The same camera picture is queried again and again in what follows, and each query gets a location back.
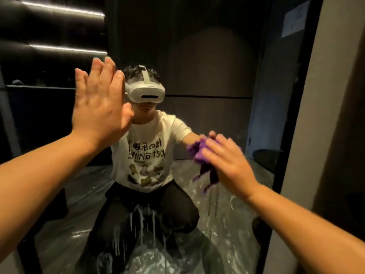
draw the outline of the person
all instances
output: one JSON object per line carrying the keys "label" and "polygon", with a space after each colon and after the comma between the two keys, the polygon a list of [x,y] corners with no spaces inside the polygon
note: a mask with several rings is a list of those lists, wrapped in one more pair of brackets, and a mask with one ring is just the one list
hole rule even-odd
{"label": "person", "polygon": [[[0,165],[0,261],[25,233],[64,182],[129,129],[133,111],[125,103],[124,75],[110,58],[94,59],[90,75],[75,71],[72,132]],[[247,202],[285,241],[308,272],[360,274],[365,243],[320,216],[260,185],[232,139],[209,133],[203,150],[221,183]]]}
{"label": "person", "polygon": [[[144,66],[127,66],[126,83],[144,84],[143,71],[161,84],[156,70]],[[130,101],[132,124],[111,146],[114,183],[76,265],[79,273],[103,272],[110,262],[113,273],[122,272],[147,228],[171,256],[181,258],[174,234],[190,233],[198,224],[198,209],[175,182],[171,166],[175,144],[187,147],[200,136],[175,115],[157,110],[156,103]]]}

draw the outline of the purple cleaning cloth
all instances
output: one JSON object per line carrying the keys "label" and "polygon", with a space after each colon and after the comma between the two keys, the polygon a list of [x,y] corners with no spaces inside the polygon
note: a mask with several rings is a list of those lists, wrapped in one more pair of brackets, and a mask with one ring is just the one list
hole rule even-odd
{"label": "purple cleaning cloth", "polygon": [[219,182],[217,171],[215,168],[210,164],[207,158],[202,154],[204,148],[209,149],[206,144],[206,139],[201,139],[196,141],[192,145],[189,145],[186,149],[189,152],[190,156],[194,158],[194,161],[200,164],[200,174],[196,176],[193,181],[198,180],[203,174],[209,173],[210,184],[204,188],[204,193],[207,192],[208,188],[210,188],[213,184]]}

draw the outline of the right hand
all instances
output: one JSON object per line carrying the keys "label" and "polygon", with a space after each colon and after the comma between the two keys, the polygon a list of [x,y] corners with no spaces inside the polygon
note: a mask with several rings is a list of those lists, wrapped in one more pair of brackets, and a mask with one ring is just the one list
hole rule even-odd
{"label": "right hand", "polygon": [[129,129],[133,111],[123,104],[125,77],[115,72],[115,63],[94,58],[90,75],[75,70],[76,97],[72,115],[72,136],[91,143],[98,151],[119,140]]}
{"label": "right hand", "polygon": [[211,149],[203,149],[203,155],[217,169],[219,181],[240,198],[250,198],[259,188],[253,170],[237,144],[223,135],[210,132],[206,141]]}

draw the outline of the vr headset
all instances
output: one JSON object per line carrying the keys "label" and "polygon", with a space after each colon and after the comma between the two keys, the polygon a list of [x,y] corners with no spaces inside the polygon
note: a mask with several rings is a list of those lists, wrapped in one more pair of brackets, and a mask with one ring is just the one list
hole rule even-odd
{"label": "vr headset", "polygon": [[125,83],[125,94],[134,103],[161,103],[165,98],[165,88],[150,80],[145,66],[139,65],[142,70],[143,81]]}

